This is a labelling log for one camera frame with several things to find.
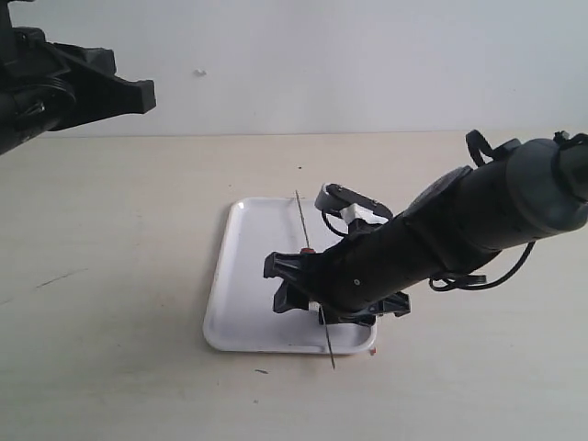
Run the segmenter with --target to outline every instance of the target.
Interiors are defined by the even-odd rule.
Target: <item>white wall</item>
[[[12,9],[17,24],[112,48],[121,75],[156,82],[158,108],[148,116],[69,134],[563,128],[588,120],[581,0],[39,0]]]

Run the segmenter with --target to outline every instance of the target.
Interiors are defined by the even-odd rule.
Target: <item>beige table surface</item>
[[[203,340],[234,201],[338,182],[400,211],[469,164],[463,136],[41,139],[0,157],[0,439],[585,439],[588,229],[493,291],[409,289],[377,354],[335,372]]]

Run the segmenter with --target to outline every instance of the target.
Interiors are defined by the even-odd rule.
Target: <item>black mechanical part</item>
[[[421,280],[429,278],[442,291],[497,287],[520,269],[535,241],[586,223],[586,135],[569,139],[559,132],[553,141],[511,140],[492,149],[475,130],[467,143],[479,168],[464,166],[442,176],[407,210],[393,218],[383,216],[390,219],[384,225],[359,223],[341,242],[311,259],[272,253],[264,276],[284,278],[281,292],[294,287],[292,299],[282,297],[275,311],[308,308],[308,301],[315,300],[329,323],[370,326],[380,314],[410,311],[402,291]],[[342,193],[342,187],[332,188],[335,195]],[[323,213],[336,216],[349,205],[347,200],[324,199],[325,194],[330,196],[331,190],[322,191],[323,200],[316,204]],[[371,199],[355,200],[375,208]],[[503,249],[523,244],[521,258],[503,277],[487,283],[485,276],[471,274]]]
[[[0,154],[47,130],[64,130],[155,107],[153,81],[118,78],[114,52],[49,43],[39,28],[13,28],[0,0]]]

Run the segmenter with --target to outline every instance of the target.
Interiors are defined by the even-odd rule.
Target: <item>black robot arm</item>
[[[155,107],[153,81],[115,76],[114,52],[49,43],[39,28],[13,28],[0,0],[0,154],[47,130]]]
[[[402,291],[429,279],[435,290],[494,288],[525,262],[535,241],[581,228],[588,217],[588,137],[493,149],[476,130],[466,137],[478,166],[460,167],[427,188],[404,212],[392,216],[373,199],[327,185],[315,201],[327,216],[343,218],[348,232],[319,254],[272,253],[264,277],[284,279],[274,311],[321,304],[327,323],[365,326],[376,317],[410,311]],[[472,275],[503,249],[526,244],[519,262],[488,283]]]

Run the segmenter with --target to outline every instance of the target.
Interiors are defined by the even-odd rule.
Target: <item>white tray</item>
[[[317,253],[337,243],[313,201],[303,199],[301,205]],[[340,220],[334,226],[345,230]],[[298,253],[304,246],[295,198],[247,198],[232,206],[203,324],[211,346],[220,351],[328,354],[318,312],[274,313],[281,279],[263,278],[268,254]],[[329,335],[335,354],[356,354],[374,345],[376,326],[332,324]]]

